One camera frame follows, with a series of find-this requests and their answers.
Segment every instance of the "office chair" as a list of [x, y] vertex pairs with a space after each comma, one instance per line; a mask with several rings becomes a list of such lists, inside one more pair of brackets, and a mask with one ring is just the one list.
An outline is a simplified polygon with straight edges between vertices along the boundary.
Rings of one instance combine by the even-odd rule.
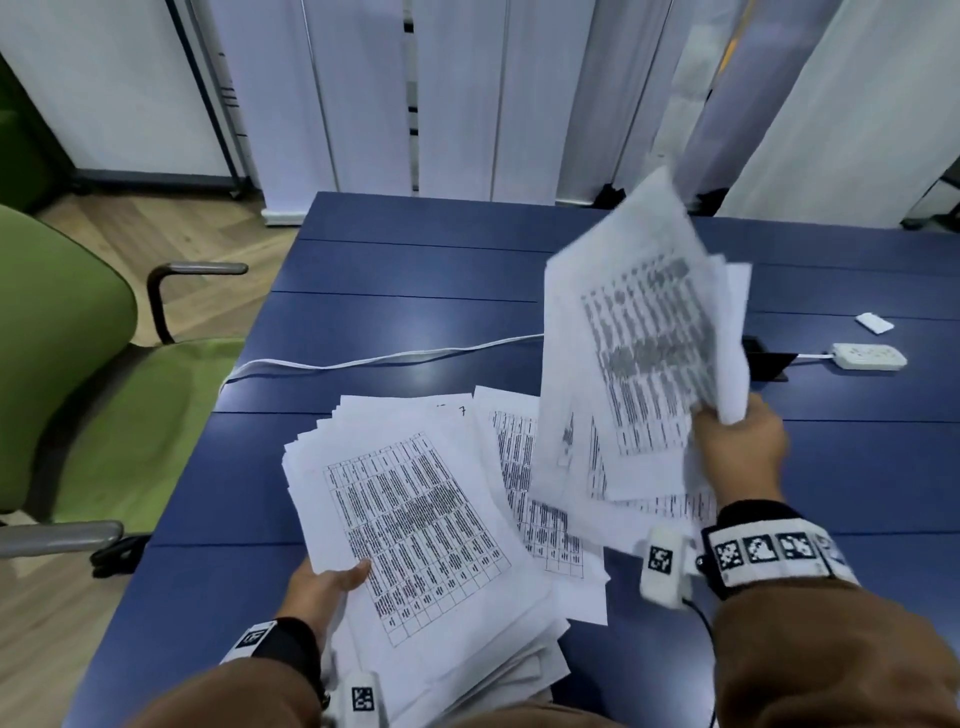
[[147, 295], [161, 344], [138, 347], [127, 282], [65, 235], [0, 206], [0, 514], [38, 521], [0, 527], [0, 558], [93, 550], [94, 576], [132, 572], [243, 347], [174, 342], [160, 284], [247, 270], [154, 269]]

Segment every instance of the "black pole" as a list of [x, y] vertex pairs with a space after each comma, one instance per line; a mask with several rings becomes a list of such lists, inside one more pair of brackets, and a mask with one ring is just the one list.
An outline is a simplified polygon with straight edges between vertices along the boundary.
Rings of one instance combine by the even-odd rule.
[[194, 83], [197, 85], [197, 90], [200, 91], [200, 96], [204, 100], [206, 115], [210, 117], [210, 124], [213, 126], [213, 132], [217, 135], [217, 142], [220, 144], [220, 151], [223, 153], [224, 160], [227, 162], [230, 178], [233, 179], [233, 186], [235, 187], [233, 197], [238, 199], [247, 191], [249, 180], [241, 180], [240, 175], [237, 173], [236, 165], [233, 163], [233, 156], [230, 154], [230, 149], [227, 146], [227, 139], [224, 137], [223, 130], [220, 128], [220, 122], [217, 120], [217, 112], [213, 108], [210, 94], [206, 92], [204, 77], [201, 75], [200, 67], [197, 65], [197, 57], [193, 53], [193, 48], [190, 47], [190, 39], [186, 35], [186, 29], [183, 28], [183, 21], [180, 18], [180, 11], [177, 10], [177, 3], [175, 0], [166, 0], [166, 3], [167, 12], [170, 13], [170, 19], [174, 21], [177, 37], [180, 39], [180, 45], [183, 46], [183, 53], [186, 54], [186, 60], [190, 64], [190, 72], [193, 73]]

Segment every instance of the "herringbone wood floor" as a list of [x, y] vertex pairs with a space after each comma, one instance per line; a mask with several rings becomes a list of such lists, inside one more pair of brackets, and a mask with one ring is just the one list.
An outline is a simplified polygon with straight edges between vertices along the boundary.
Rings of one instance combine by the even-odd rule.
[[[245, 276], [164, 281], [176, 338], [247, 334], [296, 235], [265, 228], [262, 207], [222, 198], [90, 195], [65, 197], [38, 217], [131, 283], [140, 314], [134, 343], [151, 345], [157, 339], [144, 281], [170, 260], [250, 265]], [[93, 580], [85, 554], [0, 561], [0, 724], [60, 725], [127, 581]]]

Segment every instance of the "brown jacket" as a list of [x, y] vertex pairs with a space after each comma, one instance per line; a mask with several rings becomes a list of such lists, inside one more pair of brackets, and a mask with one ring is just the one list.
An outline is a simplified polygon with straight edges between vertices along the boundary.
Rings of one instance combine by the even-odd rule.
[[[846, 582], [794, 579], [728, 599], [713, 624], [722, 728], [960, 728], [960, 664], [930, 623]], [[235, 660], [163, 695], [130, 728], [298, 728], [320, 722], [292, 668]], [[524, 703], [458, 728], [600, 728], [600, 716]]]

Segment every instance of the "white cable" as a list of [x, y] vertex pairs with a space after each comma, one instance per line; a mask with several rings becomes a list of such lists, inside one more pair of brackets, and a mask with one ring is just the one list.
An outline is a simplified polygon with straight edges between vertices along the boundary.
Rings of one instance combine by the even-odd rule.
[[221, 387], [226, 384], [230, 384], [232, 381], [236, 381], [238, 378], [248, 373], [250, 369], [253, 369], [257, 364], [265, 364], [272, 367], [285, 367], [287, 369], [303, 369], [309, 372], [326, 372], [331, 369], [361, 367], [364, 364], [373, 364], [378, 361], [391, 361], [393, 359], [400, 359], [405, 356], [439, 356], [448, 353], [479, 352], [481, 349], [490, 349], [492, 347], [503, 346], [504, 344], [513, 344], [518, 341], [533, 341], [535, 339], [542, 338], [543, 334], [541, 333], [531, 333], [527, 334], [526, 336], [511, 336], [509, 339], [488, 341], [486, 344], [477, 344], [473, 347], [443, 347], [442, 349], [428, 349], [422, 352], [388, 353], [383, 354], [382, 356], [372, 356], [369, 359], [356, 359], [355, 361], [345, 361], [343, 364], [328, 364], [322, 367], [318, 367], [313, 364], [299, 364], [296, 361], [284, 361], [283, 359], [251, 359], [250, 361], [241, 364], [239, 367], [230, 372], [229, 376], [224, 379], [224, 384], [221, 385]]

